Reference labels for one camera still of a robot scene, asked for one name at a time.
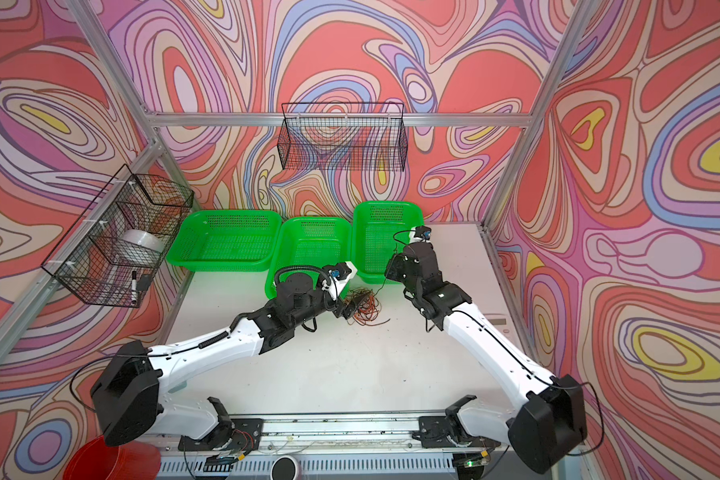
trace metal wire basket on wall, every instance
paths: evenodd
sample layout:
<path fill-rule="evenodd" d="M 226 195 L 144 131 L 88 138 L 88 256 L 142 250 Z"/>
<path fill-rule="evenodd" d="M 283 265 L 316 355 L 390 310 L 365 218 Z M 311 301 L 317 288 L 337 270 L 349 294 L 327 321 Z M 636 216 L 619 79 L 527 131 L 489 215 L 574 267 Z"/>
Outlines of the metal wire basket on wall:
<path fill-rule="evenodd" d="M 398 102 L 284 103 L 277 141 L 282 168 L 403 171 L 403 112 Z"/>
<path fill-rule="evenodd" d="M 43 269 L 87 304 L 136 308 L 190 212 L 194 193 L 158 175 L 131 174 L 121 183 L 72 253 L 59 262 L 49 261 L 49 254 Z M 135 243 L 139 236 L 148 241 Z"/>

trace green plastic basket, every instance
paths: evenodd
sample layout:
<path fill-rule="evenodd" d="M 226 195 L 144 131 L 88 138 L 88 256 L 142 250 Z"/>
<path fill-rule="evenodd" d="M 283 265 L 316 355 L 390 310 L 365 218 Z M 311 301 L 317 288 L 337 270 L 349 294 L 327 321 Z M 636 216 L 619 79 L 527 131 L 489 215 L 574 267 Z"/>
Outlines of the green plastic basket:
<path fill-rule="evenodd" d="M 270 210 L 202 210 L 188 216 L 168 262 L 192 272 L 263 272 L 282 218 Z"/>
<path fill-rule="evenodd" d="M 349 235 L 352 227 L 343 218 L 331 216 L 298 216 L 287 220 L 280 229 L 275 255 L 269 267 L 264 292 L 274 298 L 275 272 L 284 266 L 314 265 L 323 268 L 349 260 Z M 313 280 L 318 274 L 305 272 Z M 283 274 L 280 280 L 288 278 Z"/>
<path fill-rule="evenodd" d="M 350 258 L 365 283 L 384 283 L 384 270 L 399 246 L 392 235 L 424 225 L 422 209 L 410 202 L 372 200 L 355 207 Z M 408 243 L 408 235 L 397 238 Z"/>

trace colorful patterned wall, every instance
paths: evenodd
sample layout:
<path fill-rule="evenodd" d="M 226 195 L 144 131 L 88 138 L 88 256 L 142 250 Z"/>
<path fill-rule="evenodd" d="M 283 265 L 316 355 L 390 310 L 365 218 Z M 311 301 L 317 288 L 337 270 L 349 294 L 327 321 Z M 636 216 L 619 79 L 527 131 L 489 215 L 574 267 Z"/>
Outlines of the colorful patterned wall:
<path fill-rule="evenodd" d="M 285 101 L 402 101 L 412 112 L 528 112 L 568 2 L 105 2 L 98 13 L 148 109 L 277 112 Z M 352 216 L 409 200 L 480 221 L 516 128 L 409 129 L 403 174 L 281 172 L 277 128 L 165 128 L 200 202 Z"/>
<path fill-rule="evenodd" d="M 63 4 L 0 2 L 0 318 L 145 145 Z M 98 429 L 69 394 L 71 373 L 130 339 L 154 341 L 183 275 L 163 267 L 138 310 L 57 292 L 0 367 L 0 478 L 60 478 Z M 102 366 L 79 377 L 81 392 Z"/>
<path fill-rule="evenodd" d="M 491 224 L 538 355 L 602 478 L 720 478 L 720 1 L 605 1 L 544 120 Z"/>

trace red bucket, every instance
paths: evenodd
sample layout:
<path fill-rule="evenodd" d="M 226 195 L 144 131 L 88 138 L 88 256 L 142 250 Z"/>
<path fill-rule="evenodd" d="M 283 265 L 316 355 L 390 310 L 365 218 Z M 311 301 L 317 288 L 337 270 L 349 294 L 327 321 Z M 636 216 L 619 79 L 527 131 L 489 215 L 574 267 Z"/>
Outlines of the red bucket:
<path fill-rule="evenodd" d="M 98 437 L 72 456 L 64 480 L 154 480 L 158 470 L 157 447 L 141 442 L 108 447 Z"/>

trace tangled wire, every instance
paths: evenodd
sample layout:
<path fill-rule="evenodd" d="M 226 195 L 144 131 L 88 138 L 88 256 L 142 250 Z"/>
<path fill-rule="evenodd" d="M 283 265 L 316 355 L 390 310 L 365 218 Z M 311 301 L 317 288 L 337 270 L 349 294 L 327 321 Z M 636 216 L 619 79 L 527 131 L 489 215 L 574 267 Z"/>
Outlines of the tangled wire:
<path fill-rule="evenodd" d="M 365 299 L 358 305 L 358 309 L 355 311 L 353 321 L 348 324 L 351 325 L 354 322 L 362 326 L 378 326 L 384 325 L 391 319 L 385 320 L 384 322 L 374 323 L 378 318 L 378 314 L 382 312 L 382 304 L 378 301 L 376 293 L 369 288 L 357 288 L 351 290 L 346 297 L 347 302 L 352 302 L 359 296 L 366 296 Z"/>

